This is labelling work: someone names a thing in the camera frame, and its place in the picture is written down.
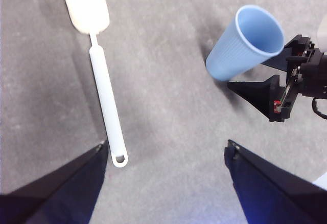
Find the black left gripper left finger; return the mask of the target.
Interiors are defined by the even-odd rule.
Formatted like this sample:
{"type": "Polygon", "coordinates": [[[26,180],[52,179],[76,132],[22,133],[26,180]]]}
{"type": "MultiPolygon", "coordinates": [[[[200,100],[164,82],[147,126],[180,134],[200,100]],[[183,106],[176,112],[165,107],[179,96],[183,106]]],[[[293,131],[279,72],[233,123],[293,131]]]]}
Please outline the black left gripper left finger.
{"type": "Polygon", "coordinates": [[[100,194],[108,143],[1,195],[1,223],[89,223],[100,194]]]}

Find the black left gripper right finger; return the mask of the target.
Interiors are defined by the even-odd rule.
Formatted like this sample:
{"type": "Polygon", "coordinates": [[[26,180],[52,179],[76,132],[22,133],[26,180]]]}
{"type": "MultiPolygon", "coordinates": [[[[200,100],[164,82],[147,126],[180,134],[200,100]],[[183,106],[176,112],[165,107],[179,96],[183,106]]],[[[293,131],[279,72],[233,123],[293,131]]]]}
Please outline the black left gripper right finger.
{"type": "Polygon", "coordinates": [[[326,190],[229,139],[224,162],[248,223],[326,223],[326,190]]]}

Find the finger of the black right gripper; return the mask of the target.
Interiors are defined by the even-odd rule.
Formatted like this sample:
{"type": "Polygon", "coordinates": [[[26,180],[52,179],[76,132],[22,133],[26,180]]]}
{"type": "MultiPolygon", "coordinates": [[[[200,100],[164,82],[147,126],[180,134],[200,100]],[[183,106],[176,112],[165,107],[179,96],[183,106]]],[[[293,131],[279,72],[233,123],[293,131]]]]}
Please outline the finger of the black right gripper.
{"type": "Polygon", "coordinates": [[[292,55],[291,48],[284,48],[278,55],[269,58],[268,60],[264,61],[262,65],[268,66],[270,68],[274,68],[280,71],[287,71],[287,58],[292,55]]]}
{"type": "Polygon", "coordinates": [[[282,121],[281,114],[274,112],[274,102],[277,101],[277,104],[279,104],[282,98],[279,75],[273,75],[263,82],[228,82],[227,87],[253,105],[270,122],[282,121]]]}

